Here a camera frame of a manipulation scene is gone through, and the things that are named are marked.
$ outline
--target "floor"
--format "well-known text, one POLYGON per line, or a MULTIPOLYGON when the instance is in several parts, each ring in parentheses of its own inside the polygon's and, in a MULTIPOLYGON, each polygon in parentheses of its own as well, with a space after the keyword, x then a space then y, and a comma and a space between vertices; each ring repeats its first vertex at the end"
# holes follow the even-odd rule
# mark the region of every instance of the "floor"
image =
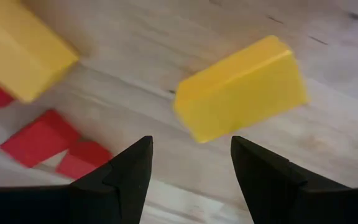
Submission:
MULTIPOLYGON (((24 2, 82 59, 34 104, 0 110, 0 143, 50 107, 115 154, 152 135, 142 223, 252 223, 231 136, 195 143, 172 100, 180 80, 269 34, 294 50, 311 103, 233 134, 358 187, 358 20, 336 1, 24 2)), ((0 151, 0 185, 69 183, 52 172, 62 156, 29 170, 0 151)))

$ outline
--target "wooden floor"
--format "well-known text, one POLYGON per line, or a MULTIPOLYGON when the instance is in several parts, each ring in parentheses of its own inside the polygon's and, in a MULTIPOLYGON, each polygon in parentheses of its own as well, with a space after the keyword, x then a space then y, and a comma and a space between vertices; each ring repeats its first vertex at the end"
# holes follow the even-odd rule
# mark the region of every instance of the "wooden floor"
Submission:
MULTIPOLYGON (((335 1, 25 3, 82 59, 34 104, 0 110, 0 143, 50 107, 115 154, 152 135, 142 223, 252 223, 232 167, 231 136, 195 143, 172 100, 180 80, 270 34, 294 50, 311 103, 233 134, 358 187, 358 21, 335 1)), ((52 172, 61 157, 27 170, 0 151, 0 185, 68 183, 52 172)))

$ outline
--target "yellow block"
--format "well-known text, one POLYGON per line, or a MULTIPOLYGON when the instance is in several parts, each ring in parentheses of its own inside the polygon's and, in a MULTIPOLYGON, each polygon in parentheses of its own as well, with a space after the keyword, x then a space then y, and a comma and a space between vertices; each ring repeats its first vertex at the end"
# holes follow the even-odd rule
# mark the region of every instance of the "yellow block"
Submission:
POLYGON ((307 101, 291 50, 268 36, 182 81, 174 108, 207 142, 307 101))
POLYGON ((77 60, 74 51, 18 1, 0 0, 0 86, 8 93, 29 103, 77 60))

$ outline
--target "yellow rectangular block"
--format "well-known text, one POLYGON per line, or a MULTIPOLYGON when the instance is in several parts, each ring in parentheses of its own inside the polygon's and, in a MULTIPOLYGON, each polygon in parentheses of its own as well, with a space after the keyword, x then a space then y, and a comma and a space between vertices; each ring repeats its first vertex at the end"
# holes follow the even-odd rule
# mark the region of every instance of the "yellow rectangular block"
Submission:
POLYGON ((268 36, 182 81, 174 109, 207 142, 307 101, 291 50, 268 36))
POLYGON ((78 57, 18 1, 0 0, 0 86, 31 102, 78 57))

